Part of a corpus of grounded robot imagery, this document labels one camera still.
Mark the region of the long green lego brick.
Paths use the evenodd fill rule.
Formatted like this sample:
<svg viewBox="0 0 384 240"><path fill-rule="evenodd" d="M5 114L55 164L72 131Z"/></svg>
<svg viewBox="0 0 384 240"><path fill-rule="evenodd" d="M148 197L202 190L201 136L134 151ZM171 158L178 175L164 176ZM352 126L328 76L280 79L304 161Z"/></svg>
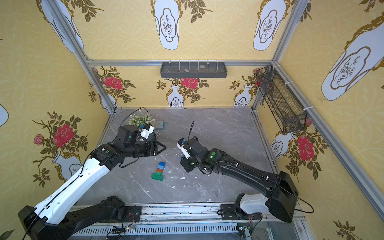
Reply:
<svg viewBox="0 0 384 240"><path fill-rule="evenodd" d="M152 179L154 180L157 180L157 181L163 181L164 179L164 176L161 172L155 172L154 174L152 174Z"/></svg>

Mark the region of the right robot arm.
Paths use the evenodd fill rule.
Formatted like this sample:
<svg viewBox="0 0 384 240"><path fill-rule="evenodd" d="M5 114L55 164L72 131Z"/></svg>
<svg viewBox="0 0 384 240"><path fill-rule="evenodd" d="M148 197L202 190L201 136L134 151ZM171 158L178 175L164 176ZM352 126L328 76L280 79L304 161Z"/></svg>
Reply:
<svg viewBox="0 0 384 240"><path fill-rule="evenodd" d="M180 163L186 172L199 169L206 175L229 176L259 192L258 195L239 194L233 205L221 211L223 216L245 219L254 213L268 212L280 221L292 222L299 193L287 173L266 172L242 163L222 150L208 150L197 137L181 138L177 147L183 153Z"/></svg>

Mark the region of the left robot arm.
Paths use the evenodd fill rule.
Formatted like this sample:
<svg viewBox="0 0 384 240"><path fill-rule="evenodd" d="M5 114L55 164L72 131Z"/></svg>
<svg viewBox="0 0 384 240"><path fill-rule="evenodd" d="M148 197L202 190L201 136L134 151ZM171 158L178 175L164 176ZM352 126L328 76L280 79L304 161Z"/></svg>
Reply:
<svg viewBox="0 0 384 240"><path fill-rule="evenodd" d="M128 157L153 157L167 147L157 141L154 127L120 126L113 141L98 146L84 165L59 189L35 207L25 206L18 213L26 235L32 240L66 240L74 233L99 221L121 222L126 204L116 196L97 205L71 211L74 204L99 179L116 166L124 168Z"/></svg>

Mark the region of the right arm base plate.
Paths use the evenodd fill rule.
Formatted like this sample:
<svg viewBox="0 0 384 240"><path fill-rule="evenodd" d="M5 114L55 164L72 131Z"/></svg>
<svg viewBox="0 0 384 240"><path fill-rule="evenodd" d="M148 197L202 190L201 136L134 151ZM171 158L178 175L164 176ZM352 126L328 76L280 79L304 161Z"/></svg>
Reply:
<svg viewBox="0 0 384 240"><path fill-rule="evenodd" d="M240 208L240 204L221 204L217 214L221 216L222 220L260 220L262 219L261 213L247 214Z"/></svg>

